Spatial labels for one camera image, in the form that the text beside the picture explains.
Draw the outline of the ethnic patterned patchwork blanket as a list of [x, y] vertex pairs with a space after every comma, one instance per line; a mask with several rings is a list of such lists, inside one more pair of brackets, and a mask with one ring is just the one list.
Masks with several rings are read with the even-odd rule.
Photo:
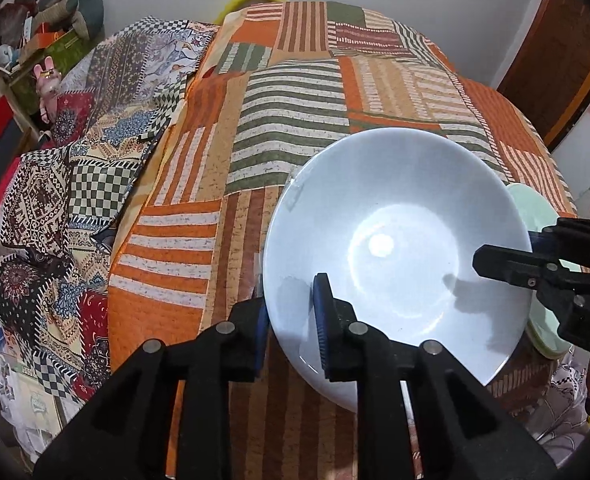
[[0, 205], [0, 327], [48, 396], [81, 403], [108, 378], [112, 244], [216, 32], [149, 16], [103, 40], [60, 84], [48, 140], [18, 160]]

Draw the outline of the green storage box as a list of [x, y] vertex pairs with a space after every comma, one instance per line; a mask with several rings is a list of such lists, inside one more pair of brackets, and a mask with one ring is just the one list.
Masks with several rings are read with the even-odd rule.
[[39, 96], [36, 91], [36, 74], [33, 66], [39, 64], [45, 67], [44, 60], [52, 58], [54, 68], [62, 75], [66, 75], [93, 47], [92, 41], [82, 39], [72, 30], [27, 58], [27, 61], [12, 73], [8, 82], [22, 110], [27, 115], [33, 115], [39, 111]]

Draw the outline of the brown wooden door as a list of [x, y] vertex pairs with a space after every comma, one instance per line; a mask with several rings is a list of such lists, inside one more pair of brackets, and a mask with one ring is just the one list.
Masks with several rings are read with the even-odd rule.
[[541, 0], [499, 92], [556, 148], [590, 104], [586, 0]]

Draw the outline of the white bowl brown spots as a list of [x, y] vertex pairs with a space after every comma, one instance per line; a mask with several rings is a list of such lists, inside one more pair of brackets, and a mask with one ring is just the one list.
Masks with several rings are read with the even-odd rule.
[[362, 131], [331, 144], [286, 185], [263, 248], [263, 292], [289, 363], [354, 410], [357, 387], [323, 374], [312, 307], [316, 274], [357, 318], [405, 344], [441, 342], [492, 382], [525, 329], [526, 289], [482, 278], [482, 245], [526, 250], [526, 226], [500, 178], [439, 134]]

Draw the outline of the pink rabbit toy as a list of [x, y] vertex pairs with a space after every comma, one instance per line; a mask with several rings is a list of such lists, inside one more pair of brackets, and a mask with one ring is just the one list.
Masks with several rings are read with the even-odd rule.
[[33, 75], [36, 77], [36, 92], [39, 97], [42, 122], [54, 124], [62, 74], [55, 67], [52, 56], [47, 56], [42, 63], [33, 66]]

